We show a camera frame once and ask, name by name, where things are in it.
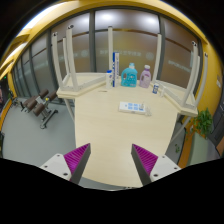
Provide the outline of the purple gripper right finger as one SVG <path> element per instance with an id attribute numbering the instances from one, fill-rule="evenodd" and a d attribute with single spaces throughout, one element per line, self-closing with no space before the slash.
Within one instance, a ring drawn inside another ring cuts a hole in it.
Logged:
<path id="1" fill-rule="evenodd" d="M 180 170 L 166 155 L 157 156 L 136 144 L 132 145 L 131 155 L 143 186 Z"/>

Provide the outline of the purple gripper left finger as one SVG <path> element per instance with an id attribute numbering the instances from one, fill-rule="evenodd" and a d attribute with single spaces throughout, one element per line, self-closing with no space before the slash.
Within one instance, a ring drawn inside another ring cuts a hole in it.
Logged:
<path id="1" fill-rule="evenodd" d="M 90 154 L 91 145 L 87 143 L 65 155 L 55 154 L 40 168 L 74 184 L 79 184 Z"/>

